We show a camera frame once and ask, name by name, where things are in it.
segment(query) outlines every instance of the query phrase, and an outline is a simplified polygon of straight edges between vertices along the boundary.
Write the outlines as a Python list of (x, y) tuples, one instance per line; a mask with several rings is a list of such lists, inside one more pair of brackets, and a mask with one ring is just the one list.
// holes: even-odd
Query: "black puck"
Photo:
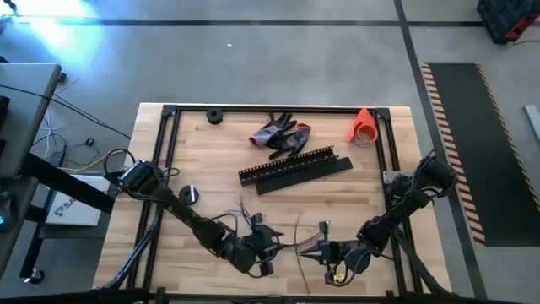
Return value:
[(223, 112), (219, 108), (209, 108), (206, 111), (206, 118), (212, 124), (220, 124), (223, 121)]
[(193, 185), (187, 185), (178, 192), (178, 198), (189, 206), (197, 202), (199, 191)]

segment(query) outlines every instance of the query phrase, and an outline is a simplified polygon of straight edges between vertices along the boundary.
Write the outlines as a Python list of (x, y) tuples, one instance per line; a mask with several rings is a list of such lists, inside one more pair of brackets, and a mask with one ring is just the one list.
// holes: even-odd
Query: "desk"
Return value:
[[(152, 159), (162, 106), (142, 104), (139, 107), (129, 147), (136, 158)], [(391, 107), (390, 112), (402, 170), (412, 171), (421, 155), (411, 111), (408, 107)], [(252, 213), (262, 212), (266, 224), (285, 234), (282, 242), (293, 241), (298, 213), (302, 214), (299, 240), (316, 233), (317, 223), (321, 220), (331, 221), (331, 239), (353, 239), (366, 220), (385, 211), (375, 147), (360, 148), (345, 141), (354, 117), (349, 114), (295, 113), (293, 119), (312, 127), (304, 152), (334, 145), (335, 153), (350, 157), (354, 168), (258, 196), (253, 186), (240, 185), (237, 172), (268, 162), (271, 150), (254, 148), (247, 140), (267, 121), (267, 114), (226, 112), (224, 121), (214, 126), (207, 122), (204, 112), (183, 111), (172, 164), (180, 170), (180, 175), (171, 178), (170, 187), (178, 191), (186, 184), (193, 184), (200, 192), (199, 201), (193, 208), (207, 217), (221, 214), (226, 209), (238, 209), (241, 195)], [(165, 138), (169, 138), (169, 132), (168, 129)], [(166, 150), (165, 144), (160, 156), (161, 165)], [(94, 285), (103, 285), (110, 280), (131, 253), (141, 206), (142, 203), (128, 197), (116, 200)], [(418, 255), (432, 275), (449, 290), (433, 207), (419, 210), (411, 221)], [(386, 254), (392, 254), (390, 246)], [(142, 284), (145, 262), (143, 255), (137, 286)], [(384, 296), (386, 290), (397, 290), (393, 263), (383, 258), (374, 258), (362, 275), (343, 288), (324, 285), (324, 269), (316, 262), (302, 258), (301, 264), (313, 296)], [(274, 259), (274, 270), (273, 275), (258, 280), (237, 272), (227, 262), (200, 247), (185, 225), (165, 213), (152, 290), (165, 287), (167, 293), (215, 295), (305, 294), (294, 252), (280, 252)], [(412, 289), (408, 271), (406, 280), (408, 288)]]

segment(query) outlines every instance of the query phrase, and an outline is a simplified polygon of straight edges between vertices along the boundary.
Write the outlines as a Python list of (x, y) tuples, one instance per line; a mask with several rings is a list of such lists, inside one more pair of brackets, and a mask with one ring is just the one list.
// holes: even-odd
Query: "black floor mat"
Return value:
[(476, 64), (422, 66), (473, 239), (488, 247), (540, 246), (540, 203)]

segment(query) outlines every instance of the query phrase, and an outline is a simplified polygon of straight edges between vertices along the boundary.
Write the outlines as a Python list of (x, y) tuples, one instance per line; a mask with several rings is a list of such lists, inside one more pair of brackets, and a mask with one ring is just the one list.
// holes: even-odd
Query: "gray desk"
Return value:
[[(58, 64), (0, 64), (0, 84), (52, 97), (60, 70)], [(5, 88), (0, 88), (0, 95), (11, 99), (10, 113), (17, 113), (8, 114), (0, 129), (0, 138), (8, 141), (0, 157), (0, 177), (6, 178), (19, 174), (23, 158), (32, 145), (49, 100)], [(25, 136), (16, 136), (14, 128), (27, 128), (29, 132), (26, 132)], [(17, 200), (19, 222), (12, 231), (0, 234), (0, 277), (13, 251), (37, 185), (37, 179), (22, 177), (8, 180), (2, 186), (4, 191), (11, 192)]]

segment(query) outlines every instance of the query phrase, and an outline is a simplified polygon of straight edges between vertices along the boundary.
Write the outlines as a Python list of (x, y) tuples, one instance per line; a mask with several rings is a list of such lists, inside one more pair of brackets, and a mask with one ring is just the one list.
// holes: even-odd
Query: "concrete floor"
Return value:
[[(37, 14), (19, 1), (22, 14)], [(143, 20), (397, 20), (392, 0), (94, 0), (49, 1), (47, 14)], [(479, 20), (474, 1), (402, 0), (408, 20)], [(540, 44), (496, 46), (483, 28), (413, 27), (420, 62), (481, 64), (536, 189), (540, 144), (522, 106), (540, 106)], [(522, 37), (540, 39), (533, 27)], [(399, 26), (59, 26), (9, 24), (0, 54), (11, 62), (59, 62), (78, 78), (60, 95), (131, 133), (140, 102), (411, 106), (423, 152), (432, 148)], [(128, 142), (62, 108), (52, 125), (70, 145), (95, 138), (100, 151)], [(78, 149), (72, 160), (86, 161)], [(436, 204), (452, 289), (473, 296), (447, 202)], [(24, 231), (0, 281), (0, 295), (87, 290), (103, 239), (46, 241), (41, 285), (18, 271), (32, 224)], [(490, 299), (537, 302), (540, 248), (475, 247)]]

